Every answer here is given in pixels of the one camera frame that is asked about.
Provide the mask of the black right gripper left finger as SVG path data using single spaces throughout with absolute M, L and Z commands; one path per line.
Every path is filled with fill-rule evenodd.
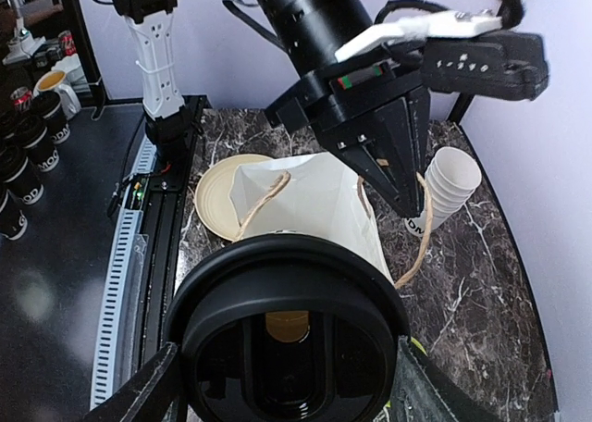
M 167 342 L 113 396 L 85 415 L 83 421 L 162 421 L 180 397 L 179 346 Z

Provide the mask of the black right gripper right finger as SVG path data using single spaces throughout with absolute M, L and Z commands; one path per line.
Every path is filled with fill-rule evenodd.
M 407 341 L 410 338 L 399 338 Z M 488 422 L 499 418 L 474 402 L 456 386 L 426 355 L 419 361 L 428 387 L 429 411 L 426 421 Z

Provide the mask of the black plastic cup lid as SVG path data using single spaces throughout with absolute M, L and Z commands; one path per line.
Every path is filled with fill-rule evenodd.
M 207 256 L 182 281 L 165 325 L 203 421 L 370 421 L 389 400 L 409 332 L 388 275 L 298 234 Z

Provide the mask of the cream paper bag with handles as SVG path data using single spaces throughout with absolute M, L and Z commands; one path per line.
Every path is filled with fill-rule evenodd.
M 392 279 L 364 179 L 329 153 L 240 165 L 229 198 L 239 223 L 234 242 L 269 233 L 314 236 Z

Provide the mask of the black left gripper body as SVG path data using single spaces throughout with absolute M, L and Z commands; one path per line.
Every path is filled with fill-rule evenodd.
M 390 102 L 406 102 L 416 88 L 425 88 L 417 70 L 379 65 L 362 71 L 365 79 L 328 78 L 311 72 L 265 110 L 272 127 L 293 133 L 310 127 L 319 144 L 343 156 L 346 123 Z

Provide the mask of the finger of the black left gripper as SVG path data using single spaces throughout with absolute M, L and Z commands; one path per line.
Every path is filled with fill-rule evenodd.
M 417 217 L 424 195 L 417 181 L 408 103 L 390 102 L 346 123 L 345 161 L 401 217 Z
M 416 171 L 424 172 L 430 121 L 430 93 L 427 88 L 416 88 L 408 94 L 407 101 Z

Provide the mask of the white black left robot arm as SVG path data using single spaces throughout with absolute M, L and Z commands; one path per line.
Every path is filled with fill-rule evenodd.
M 142 97 L 158 147 L 179 139 L 187 94 L 262 106 L 268 123 L 311 128 L 401 217 L 417 217 L 430 96 L 413 55 L 381 44 L 344 61 L 336 50 L 371 24 L 359 0 L 257 0 L 271 28 L 242 33 L 231 0 L 112 0 L 122 19 L 108 51 L 114 96 Z

